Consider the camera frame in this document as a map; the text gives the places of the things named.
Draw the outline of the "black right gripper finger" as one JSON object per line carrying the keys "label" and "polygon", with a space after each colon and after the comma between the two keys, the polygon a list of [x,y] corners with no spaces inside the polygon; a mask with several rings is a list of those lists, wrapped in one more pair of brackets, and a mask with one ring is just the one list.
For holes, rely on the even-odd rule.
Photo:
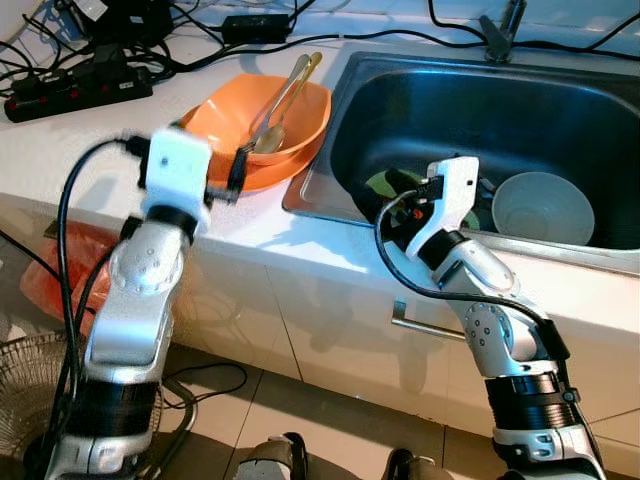
{"label": "black right gripper finger", "polygon": [[422,186],[424,179],[419,174],[406,172],[402,169],[389,169],[383,173],[383,196],[385,198],[394,198],[402,195],[403,192],[413,191]]}

